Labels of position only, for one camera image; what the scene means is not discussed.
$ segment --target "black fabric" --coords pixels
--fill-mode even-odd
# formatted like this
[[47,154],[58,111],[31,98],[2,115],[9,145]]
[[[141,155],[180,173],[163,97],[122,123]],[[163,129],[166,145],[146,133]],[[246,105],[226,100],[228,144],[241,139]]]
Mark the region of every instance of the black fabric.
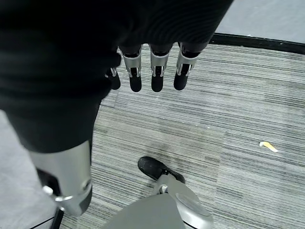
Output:
[[207,42],[232,0],[2,0],[0,109],[21,143],[57,152],[91,139],[117,46]]

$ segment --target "striped gray carpet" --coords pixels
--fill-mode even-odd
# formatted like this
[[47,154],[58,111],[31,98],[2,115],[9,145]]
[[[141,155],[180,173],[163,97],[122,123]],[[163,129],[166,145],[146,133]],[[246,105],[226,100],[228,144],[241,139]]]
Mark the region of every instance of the striped gray carpet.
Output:
[[174,46],[154,93],[149,55],[144,46],[139,93],[119,68],[122,87],[102,102],[95,125],[91,206],[61,228],[99,229],[148,196],[154,182],[137,168],[145,155],[185,175],[215,229],[305,228],[305,57],[209,45],[179,92]]

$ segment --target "metal bracket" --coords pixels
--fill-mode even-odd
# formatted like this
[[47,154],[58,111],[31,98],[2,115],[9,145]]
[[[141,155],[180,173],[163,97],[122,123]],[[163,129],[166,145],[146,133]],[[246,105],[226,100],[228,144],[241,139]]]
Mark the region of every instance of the metal bracket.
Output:
[[141,49],[139,51],[139,55],[136,57],[126,57],[124,56],[124,53],[122,52],[123,58],[124,58],[124,62],[125,62],[125,66],[126,66],[126,70],[129,74],[129,77],[132,78],[132,68],[136,69],[137,72],[137,77],[141,76]]
[[183,48],[183,44],[180,45],[180,51],[179,51],[179,56],[178,56],[178,60],[177,60],[177,75],[181,75],[182,67],[184,64],[189,64],[189,69],[186,73],[186,76],[188,76],[191,69],[194,67],[194,65],[196,63],[198,56],[193,57],[193,58],[185,57],[182,54],[182,48]]
[[157,66],[160,66],[162,68],[160,77],[163,77],[164,71],[165,71],[166,65],[167,65],[168,56],[169,56],[169,52],[168,52],[168,54],[166,54],[164,56],[157,56],[151,50],[151,70],[152,70],[153,77],[156,76],[156,67]]

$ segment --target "black shoe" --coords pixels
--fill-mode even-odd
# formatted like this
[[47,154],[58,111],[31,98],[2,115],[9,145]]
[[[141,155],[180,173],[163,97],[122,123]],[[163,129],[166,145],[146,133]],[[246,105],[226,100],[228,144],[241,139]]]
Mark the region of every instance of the black shoe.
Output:
[[138,161],[138,167],[145,175],[154,180],[158,180],[163,174],[171,174],[176,178],[176,180],[185,184],[185,179],[181,174],[171,170],[161,161],[150,156],[141,157]]

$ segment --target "gray floor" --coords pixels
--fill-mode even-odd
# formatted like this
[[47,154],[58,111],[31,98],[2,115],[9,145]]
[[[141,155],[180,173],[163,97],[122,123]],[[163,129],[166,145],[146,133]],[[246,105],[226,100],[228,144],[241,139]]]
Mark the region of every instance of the gray floor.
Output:
[[55,205],[41,191],[28,153],[1,111],[0,157],[0,229],[29,229],[53,217]]
[[102,102],[95,125],[91,206],[61,228],[101,228],[148,196],[154,182],[137,168],[144,155],[185,175],[215,229],[305,228],[305,57],[209,45],[179,92],[177,53],[160,93],[150,88],[147,46],[139,93],[120,68],[122,87]]

